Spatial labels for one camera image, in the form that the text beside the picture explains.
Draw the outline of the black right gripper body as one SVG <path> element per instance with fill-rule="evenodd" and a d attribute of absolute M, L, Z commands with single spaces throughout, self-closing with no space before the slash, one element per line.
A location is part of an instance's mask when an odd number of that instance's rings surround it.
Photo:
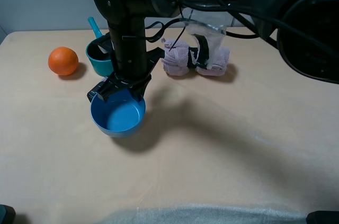
<path fill-rule="evenodd" d="M 113 71 L 124 81 L 136 82 L 146 78 L 152 66 L 164 57 L 161 48 L 147 51 L 145 40 L 123 40 L 118 33 L 110 33 L 110 38 L 113 42 L 113 51 L 110 52 Z"/>

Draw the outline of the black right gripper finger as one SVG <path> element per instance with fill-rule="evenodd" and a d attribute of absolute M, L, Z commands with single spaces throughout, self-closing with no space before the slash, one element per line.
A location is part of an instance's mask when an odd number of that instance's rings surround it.
<path fill-rule="evenodd" d="M 97 90 L 97 95 L 100 100 L 106 102 L 112 94 L 120 92 L 130 87 L 130 83 L 122 76 L 113 72 Z"/>
<path fill-rule="evenodd" d="M 150 81 L 151 75 L 129 88 L 129 93 L 135 101 L 140 102 L 144 98 L 145 90 Z"/>

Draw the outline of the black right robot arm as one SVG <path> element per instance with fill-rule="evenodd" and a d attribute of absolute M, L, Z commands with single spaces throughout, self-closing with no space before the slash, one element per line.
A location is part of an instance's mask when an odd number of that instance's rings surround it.
<path fill-rule="evenodd" d="M 338 0 L 94 0 L 107 20 L 114 51 L 113 73 L 98 89 L 106 101 L 124 89 L 141 97 L 151 78 L 160 49 L 147 51 L 162 31 L 145 35 L 145 18 L 168 17 L 171 23 L 188 7 L 204 12 L 228 12 L 241 24 L 277 48 L 296 72 L 338 83 Z"/>

